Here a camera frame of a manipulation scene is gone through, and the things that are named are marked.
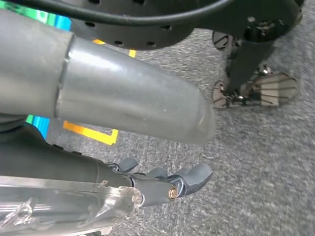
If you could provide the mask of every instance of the black cable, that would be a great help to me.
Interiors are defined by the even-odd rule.
[[[205,7],[173,15],[134,17],[84,9],[56,0],[5,0],[82,21],[117,26],[163,26],[197,20],[224,8],[234,0],[218,0]]]

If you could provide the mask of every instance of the pipe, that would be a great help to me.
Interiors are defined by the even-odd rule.
[[[183,143],[215,135],[212,106],[165,71],[0,10],[0,112],[34,114]]]

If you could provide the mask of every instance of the gold bolt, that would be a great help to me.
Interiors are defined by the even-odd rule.
[[[175,186],[172,186],[168,190],[168,198],[171,201],[178,197],[178,189]]]

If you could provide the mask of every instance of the yellow floor marking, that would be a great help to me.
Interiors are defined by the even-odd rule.
[[[105,44],[105,42],[100,41],[100,40],[99,40],[99,39],[96,39],[96,40],[94,40],[94,41],[92,41],[92,42],[93,42],[93,43],[98,44],[98,45],[103,45],[103,44]]]
[[[105,44],[104,42],[98,40],[98,39],[96,39],[93,42],[96,43],[96,44],[98,44],[98,45]],[[135,55],[136,55],[135,50],[130,50],[129,51],[129,56],[131,56],[132,58],[134,58]],[[83,127],[83,126],[79,126],[79,125],[70,123],[70,122],[68,122],[68,121],[65,121],[63,123],[63,129],[66,129],[66,130],[69,130],[69,131],[72,131],[72,132],[84,135],[84,136],[86,136],[86,137],[88,137],[88,138],[97,140],[99,142],[105,143],[105,144],[107,144],[107,145],[116,144],[116,142],[117,141],[117,138],[118,138],[118,130],[116,130],[116,129],[113,129],[112,131],[111,135],[108,135],[108,134],[104,134],[104,133],[99,132],[99,131],[95,131],[95,130],[92,130],[92,129],[85,128],[85,127]]]

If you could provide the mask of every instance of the clear plastic cover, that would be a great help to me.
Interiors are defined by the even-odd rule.
[[[141,202],[131,187],[0,176],[0,235],[109,232]]]

